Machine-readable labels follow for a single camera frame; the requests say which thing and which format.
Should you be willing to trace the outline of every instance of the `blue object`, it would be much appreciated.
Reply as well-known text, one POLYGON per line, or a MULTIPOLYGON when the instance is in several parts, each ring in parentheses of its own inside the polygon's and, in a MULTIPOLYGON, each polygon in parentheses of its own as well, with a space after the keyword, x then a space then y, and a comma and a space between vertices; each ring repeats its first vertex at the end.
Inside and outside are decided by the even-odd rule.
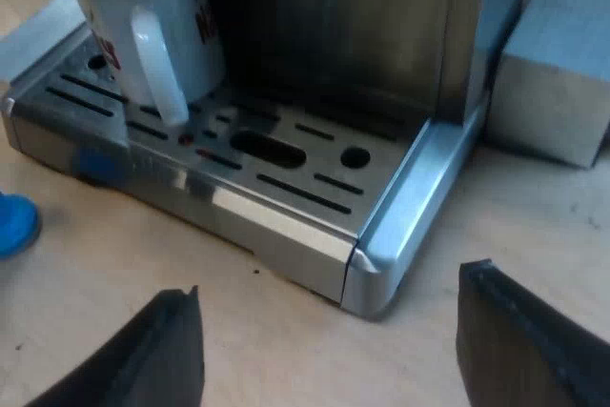
POLYGON ((22 195, 0 193, 0 259, 23 250, 37 235, 36 206, 22 195))

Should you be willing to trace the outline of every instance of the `white mug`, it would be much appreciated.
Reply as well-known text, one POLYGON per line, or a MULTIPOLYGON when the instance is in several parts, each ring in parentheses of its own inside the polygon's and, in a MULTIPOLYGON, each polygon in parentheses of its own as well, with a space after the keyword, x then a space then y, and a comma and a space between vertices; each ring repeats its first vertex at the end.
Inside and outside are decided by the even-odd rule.
POLYGON ((225 61, 208 0, 78 0, 123 94, 168 126, 213 91, 225 61))

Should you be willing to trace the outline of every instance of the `drip tray grate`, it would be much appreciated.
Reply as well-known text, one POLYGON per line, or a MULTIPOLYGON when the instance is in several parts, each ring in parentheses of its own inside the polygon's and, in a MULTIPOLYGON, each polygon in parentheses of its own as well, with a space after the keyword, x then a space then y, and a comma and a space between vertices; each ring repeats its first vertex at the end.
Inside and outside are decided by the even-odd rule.
POLYGON ((68 131, 125 135, 128 150, 170 158, 188 173, 208 176, 353 239, 426 119, 422 115, 408 126, 376 120, 376 131, 382 132, 376 134, 350 127, 358 125, 352 113, 341 124, 333 120, 336 113, 314 115, 307 104, 286 96, 278 100, 225 87, 190 105, 186 127, 168 129, 154 107, 121 95, 100 56, 87 34, 20 96, 19 104, 68 131))

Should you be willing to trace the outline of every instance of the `oval hole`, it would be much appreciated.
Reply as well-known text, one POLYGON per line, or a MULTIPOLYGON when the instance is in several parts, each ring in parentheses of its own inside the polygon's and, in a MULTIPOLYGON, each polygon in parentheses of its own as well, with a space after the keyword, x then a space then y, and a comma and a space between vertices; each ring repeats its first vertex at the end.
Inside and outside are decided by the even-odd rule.
POLYGON ((307 160, 307 154, 300 148, 253 131, 236 133, 231 138, 231 146, 284 169, 296 169, 307 160))

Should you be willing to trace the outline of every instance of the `round hole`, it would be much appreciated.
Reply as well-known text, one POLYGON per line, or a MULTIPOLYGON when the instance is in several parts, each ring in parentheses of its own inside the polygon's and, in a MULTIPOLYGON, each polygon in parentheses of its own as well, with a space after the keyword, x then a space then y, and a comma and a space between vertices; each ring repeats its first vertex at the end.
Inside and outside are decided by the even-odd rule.
POLYGON ((183 147, 188 147, 194 142, 194 136, 191 133, 183 133, 178 137, 178 143, 183 147))
POLYGON ((349 169, 362 169, 371 161, 371 154, 363 148, 350 147, 341 155, 341 164, 349 169))
POLYGON ((96 54, 89 60, 87 67, 89 67, 92 71, 104 69, 106 67, 106 59, 104 59, 102 54, 96 54))

